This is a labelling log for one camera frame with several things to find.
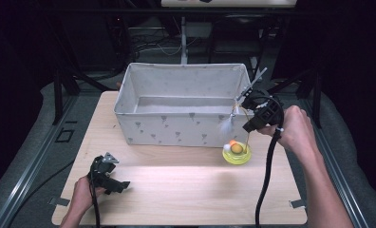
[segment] black metal bar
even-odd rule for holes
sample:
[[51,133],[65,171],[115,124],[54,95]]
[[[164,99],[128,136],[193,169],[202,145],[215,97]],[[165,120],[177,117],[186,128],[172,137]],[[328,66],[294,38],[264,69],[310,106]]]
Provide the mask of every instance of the black metal bar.
[[313,68],[308,77],[303,77],[300,86],[297,88],[295,94],[297,98],[306,99],[309,97],[313,87],[315,86],[315,77],[317,75],[317,69]]
[[64,72],[61,74],[61,81],[62,85],[64,86],[66,92],[71,96],[79,95],[81,89],[79,88],[78,84],[76,83],[75,79],[71,74],[68,72]]
[[62,84],[61,84],[61,76],[58,71],[54,74],[54,96],[55,96],[55,119],[52,124],[56,125],[63,116]]
[[312,118],[318,128],[321,128],[320,110],[321,110],[321,93],[322,93],[322,72],[316,72],[315,84],[312,100]]
[[124,16],[122,16],[122,37],[125,39],[126,44],[128,45],[131,61],[132,63],[135,63],[137,58],[135,56],[134,47],[132,46],[131,35],[129,33],[129,26],[126,23]]
[[105,14],[123,16],[217,16],[225,14],[258,14],[258,15],[279,15],[288,17],[331,18],[340,15],[340,9],[326,10],[296,10],[296,9],[262,9],[262,8],[160,8],[160,9],[34,9],[44,14]]
[[280,91],[281,89],[283,89],[283,88],[289,86],[290,84],[292,84],[292,83],[294,83],[294,82],[300,80],[301,78],[307,76],[310,72],[311,72],[310,69],[304,70],[304,71],[302,71],[301,73],[295,75],[294,77],[291,77],[291,78],[289,78],[289,79],[286,79],[286,80],[283,81],[281,84],[276,85],[276,86],[274,86],[274,87],[268,89],[268,92],[269,92],[270,94],[274,94],[274,93]]
[[79,70],[76,70],[72,67],[67,67],[66,68],[66,71],[68,71],[69,73],[75,75],[76,77],[78,77],[79,79],[81,80],[84,80],[85,82],[87,82],[88,84],[92,85],[92,86],[95,86],[96,88],[98,88],[101,92],[104,92],[104,91],[110,91],[110,90],[115,90],[115,89],[112,89],[112,88],[109,88],[105,85],[102,85],[100,83],[98,83],[96,80],[94,79],[91,79],[89,78],[87,75],[83,74],[81,71]]

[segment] wire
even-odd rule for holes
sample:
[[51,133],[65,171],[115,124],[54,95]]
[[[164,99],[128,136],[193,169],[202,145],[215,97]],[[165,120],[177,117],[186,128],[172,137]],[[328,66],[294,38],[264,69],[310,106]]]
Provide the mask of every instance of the wire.
[[179,35],[181,35],[181,30],[179,29],[179,23],[177,23],[177,20],[175,17],[173,17],[173,21],[176,24],[177,29],[179,30]]
[[154,49],[165,48],[164,46],[166,46],[169,43],[172,43],[172,41],[174,41],[173,38],[161,38],[157,41],[152,41],[150,43],[136,45],[135,54],[137,54],[139,56],[140,52],[143,52],[143,51],[146,51],[146,50],[154,50]]
[[[145,45],[148,45],[148,44],[154,43],[154,42],[155,42],[155,44],[158,44],[158,43],[160,43],[164,40],[165,41],[176,40],[176,42],[177,42],[177,38],[165,36],[164,34],[162,36],[158,36],[158,35],[155,35],[155,34],[156,34],[156,32],[154,32],[151,35],[135,35],[135,36],[131,37],[132,44],[137,45],[137,44],[141,43],[141,46],[145,46]],[[159,39],[147,41],[148,38],[158,38],[158,37],[159,37]]]
[[[187,44],[187,46],[192,45],[196,40],[197,40],[197,38],[195,38],[193,41],[191,41],[189,44]],[[161,45],[156,44],[156,46],[159,47],[159,48],[142,49],[142,50],[139,50],[137,52],[141,53],[141,52],[150,51],[150,50],[161,50],[166,55],[175,55],[175,54],[179,53],[179,51],[182,48],[182,45],[179,45],[179,47],[162,47]],[[168,53],[168,52],[165,51],[165,49],[175,49],[175,48],[177,48],[178,50],[173,52],[173,53]]]
[[68,163],[66,166],[64,166],[63,168],[61,168],[60,170],[58,170],[57,172],[55,172],[54,174],[52,174],[51,176],[49,176],[46,180],[44,180],[40,185],[38,185],[29,195],[28,197],[26,197],[23,201],[22,201],[22,204],[20,204],[19,208],[17,208],[16,212],[14,213],[13,217],[10,219],[10,222],[9,222],[9,225],[8,227],[11,227],[11,225],[13,224],[13,221],[14,219],[16,218],[17,214],[19,214],[20,210],[23,208],[23,206],[25,206],[25,204],[28,202],[28,200],[30,200],[30,198],[38,191],[40,190],[41,187],[43,187],[47,182],[51,181],[52,178],[54,178],[55,176],[57,176],[59,173],[61,173],[62,171],[64,171],[66,168],[68,168],[72,163],[74,163],[75,160],[72,160],[70,163]]
[[[243,106],[241,106],[241,104],[234,104],[233,105],[233,110],[232,110],[232,114],[230,114],[230,115],[233,115],[233,113],[234,113],[234,111],[235,111],[235,108],[236,107],[239,107],[239,108],[241,108],[241,110],[244,112],[244,114],[245,114],[245,117],[247,118],[247,121],[249,121],[250,120],[250,117],[248,116],[248,112],[247,112],[247,110],[243,107]],[[244,148],[244,151],[247,153],[247,147],[248,147],[248,141],[250,140],[250,132],[248,132],[248,134],[247,134],[247,140],[246,140],[246,142],[245,142],[245,148]]]
[[97,196],[96,196],[96,186],[94,184],[94,176],[93,176],[93,165],[90,166],[90,194],[91,200],[94,206],[94,214],[96,215],[96,227],[100,228],[100,211],[99,211],[99,204],[97,203]]
[[269,148],[268,148],[268,154],[266,157],[265,178],[264,178],[264,182],[262,185],[261,193],[259,195],[258,203],[256,204],[256,209],[255,209],[255,227],[256,228],[260,227],[259,214],[260,214],[263,199],[265,198],[266,192],[268,190],[269,182],[271,179],[273,151],[274,151],[277,141],[280,139],[281,129],[283,128],[283,123],[284,123],[284,118],[285,118],[283,108],[277,100],[275,100],[273,97],[268,97],[268,96],[259,96],[259,97],[256,97],[255,99],[260,99],[260,98],[264,98],[264,99],[267,99],[269,101],[276,103],[277,106],[279,107],[279,114],[281,118],[279,120],[279,123],[277,124],[277,128],[274,131],[271,143],[269,144]]
[[180,44],[179,40],[176,38],[172,37],[162,37],[159,38],[158,40],[153,40],[150,42],[147,41],[141,41],[142,44],[136,44],[135,48],[146,48],[148,46],[156,46],[156,45],[166,45],[168,43],[175,43],[175,44]]

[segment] white fabric storage bin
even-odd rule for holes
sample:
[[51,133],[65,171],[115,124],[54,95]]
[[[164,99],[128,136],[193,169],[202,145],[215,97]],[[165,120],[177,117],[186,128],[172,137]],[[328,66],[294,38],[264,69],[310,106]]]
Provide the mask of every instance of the white fabric storage bin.
[[249,84],[242,64],[132,63],[114,111],[129,144],[223,147],[231,139],[247,140],[242,125],[252,116],[241,108],[235,108],[230,132],[219,126]]

